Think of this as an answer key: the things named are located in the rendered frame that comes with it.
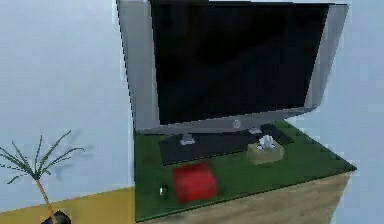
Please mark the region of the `green topped wooden cabinet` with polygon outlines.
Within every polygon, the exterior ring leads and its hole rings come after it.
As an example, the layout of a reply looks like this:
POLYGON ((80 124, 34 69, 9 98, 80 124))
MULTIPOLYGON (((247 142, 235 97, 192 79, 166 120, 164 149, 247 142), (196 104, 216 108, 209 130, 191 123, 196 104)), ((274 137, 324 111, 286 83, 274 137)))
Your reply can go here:
POLYGON ((262 126, 284 147, 278 162, 254 165, 246 155, 253 137, 236 134, 235 144, 212 143, 201 149, 190 145, 183 149, 179 138, 171 135, 134 135, 135 220, 152 219, 185 213, 329 176, 352 172, 354 165, 286 121, 262 126), (217 182, 217 195, 211 199, 179 204, 173 184, 172 169, 199 161, 208 163, 217 182), (161 185, 168 196, 159 195, 161 185))

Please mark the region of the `olive tissue box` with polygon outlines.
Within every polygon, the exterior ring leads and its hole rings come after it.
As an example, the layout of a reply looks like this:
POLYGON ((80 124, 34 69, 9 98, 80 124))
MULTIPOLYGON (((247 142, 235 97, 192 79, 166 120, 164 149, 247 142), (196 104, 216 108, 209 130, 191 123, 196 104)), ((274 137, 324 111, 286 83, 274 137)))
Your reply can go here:
POLYGON ((277 162, 284 156, 284 147, 271 135, 264 135, 258 142, 248 145, 247 156, 254 165, 277 162))

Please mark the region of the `grey flat television set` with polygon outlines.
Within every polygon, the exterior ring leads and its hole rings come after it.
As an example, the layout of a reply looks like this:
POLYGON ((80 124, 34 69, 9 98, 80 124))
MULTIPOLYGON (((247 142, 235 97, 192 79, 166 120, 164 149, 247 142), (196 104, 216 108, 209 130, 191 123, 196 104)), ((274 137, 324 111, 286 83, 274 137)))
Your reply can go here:
POLYGON ((133 127, 166 165, 241 152, 320 106, 349 11, 334 2, 116 0, 133 127))

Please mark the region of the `red box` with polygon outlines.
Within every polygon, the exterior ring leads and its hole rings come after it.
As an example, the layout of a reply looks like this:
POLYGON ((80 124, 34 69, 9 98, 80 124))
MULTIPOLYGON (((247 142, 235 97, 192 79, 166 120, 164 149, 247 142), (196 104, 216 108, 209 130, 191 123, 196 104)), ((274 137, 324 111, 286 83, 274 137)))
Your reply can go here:
POLYGON ((217 182, 207 162, 173 168, 172 175, 179 204, 209 199, 217 194, 217 182))

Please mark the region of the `palm house plant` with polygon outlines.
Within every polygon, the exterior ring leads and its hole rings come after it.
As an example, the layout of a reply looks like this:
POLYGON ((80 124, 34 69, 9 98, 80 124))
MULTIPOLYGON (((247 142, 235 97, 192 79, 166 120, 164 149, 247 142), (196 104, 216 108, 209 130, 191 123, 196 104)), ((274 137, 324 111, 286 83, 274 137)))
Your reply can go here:
POLYGON ((41 224, 70 224, 70 218, 62 211, 54 211, 52 204, 48 198, 44 187, 41 184, 41 178, 44 174, 51 175, 49 169, 59 164, 60 162, 69 160, 71 158, 71 154, 77 150, 85 151, 84 147, 71 147, 64 153, 62 153, 57 158, 52 161, 49 160, 51 154, 56 150, 61 141, 71 134, 71 130, 65 132, 62 136, 60 136, 55 143, 50 147, 50 149, 44 154, 43 157, 40 157, 40 151, 42 149, 43 136, 40 136, 39 144, 37 147, 37 151, 35 153, 35 157, 33 160, 33 164, 29 163, 28 157, 24 156, 21 150, 17 147, 14 141, 11 142, 13 148, 16 151, 15 155, 12 155, 5 148, 0 147, 0 158, 3 158, 10 162, 10 165, 0 163, 0 168, 10 169, 14 171, 18 171, 17 175, 14 175, 7 184, 12 184, 17 179, 30 176, 36 183, 44 202, 49 211, 49 217, 44 220, 41 224))

